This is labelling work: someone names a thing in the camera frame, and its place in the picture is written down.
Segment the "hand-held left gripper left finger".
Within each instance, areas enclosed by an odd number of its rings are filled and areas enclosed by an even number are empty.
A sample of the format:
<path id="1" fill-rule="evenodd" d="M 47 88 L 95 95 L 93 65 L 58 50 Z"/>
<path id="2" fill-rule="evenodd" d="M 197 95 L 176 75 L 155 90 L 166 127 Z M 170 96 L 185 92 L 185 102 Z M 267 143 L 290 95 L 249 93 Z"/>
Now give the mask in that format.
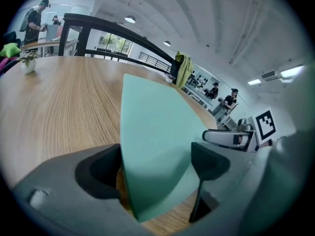
<path id="1" fill-rule="evenodd" d="M 49 159 L 12 190 L 23 211 L 52 236 L 148 236 L 116 188 L 119 144 Z"/>

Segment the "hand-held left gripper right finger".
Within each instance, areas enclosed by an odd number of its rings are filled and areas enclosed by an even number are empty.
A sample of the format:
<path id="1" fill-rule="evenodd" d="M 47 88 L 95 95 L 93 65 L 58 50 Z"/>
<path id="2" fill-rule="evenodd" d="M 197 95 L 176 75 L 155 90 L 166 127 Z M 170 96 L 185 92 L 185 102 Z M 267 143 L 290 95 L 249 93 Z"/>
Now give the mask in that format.
<path id="1" fill-rule="evenodd" d="M 262 180 L 269 147 L 242 152 L 209 143 L 191 144 L 191 162 L 199 176 L 191 226 L 179 236 L 244 236 L 246 209 Z"/>

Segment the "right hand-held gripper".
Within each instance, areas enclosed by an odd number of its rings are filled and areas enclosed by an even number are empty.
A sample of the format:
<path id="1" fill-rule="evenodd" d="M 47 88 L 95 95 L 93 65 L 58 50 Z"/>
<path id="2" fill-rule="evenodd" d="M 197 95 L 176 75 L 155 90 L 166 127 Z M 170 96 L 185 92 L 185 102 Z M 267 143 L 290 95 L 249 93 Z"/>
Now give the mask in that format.
<path id="1" fill-rule="evenodd" d="M 218 146 L 232 147 L 236 142 L 237 148 L 245 152 L 256 152 L 263 146 L 272 144 L 276 133 L 273 113 L 270 107 L 260 110 L 248 118 L 239 119 L 235 129 L 231 131 L 205 130 L 202 139 Z"/>

